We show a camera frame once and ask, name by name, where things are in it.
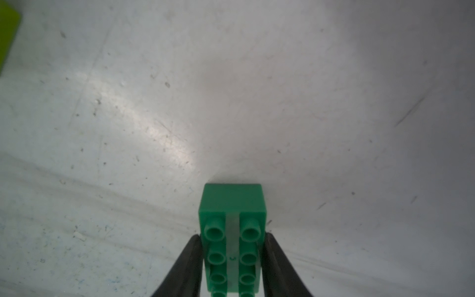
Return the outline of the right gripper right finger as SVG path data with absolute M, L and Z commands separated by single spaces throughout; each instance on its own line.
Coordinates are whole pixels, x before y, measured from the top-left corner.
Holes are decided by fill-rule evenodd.
M 271 233 L 266 233 L 262 260 L 266 297 L 313 297 Z

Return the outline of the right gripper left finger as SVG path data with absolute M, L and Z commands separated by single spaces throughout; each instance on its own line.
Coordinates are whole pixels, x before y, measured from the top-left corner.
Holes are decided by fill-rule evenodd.
M 193 235 L 151 297 L 199 297 L 203 262 L 200 236 Z

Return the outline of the dark green lego brick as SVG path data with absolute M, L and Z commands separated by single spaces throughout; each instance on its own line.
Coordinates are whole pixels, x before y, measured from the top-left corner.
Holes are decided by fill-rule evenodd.
M 259 290 L 267 208 L 260 184 L 204 186 L 199 206 L 207 288 L 213 297 Z

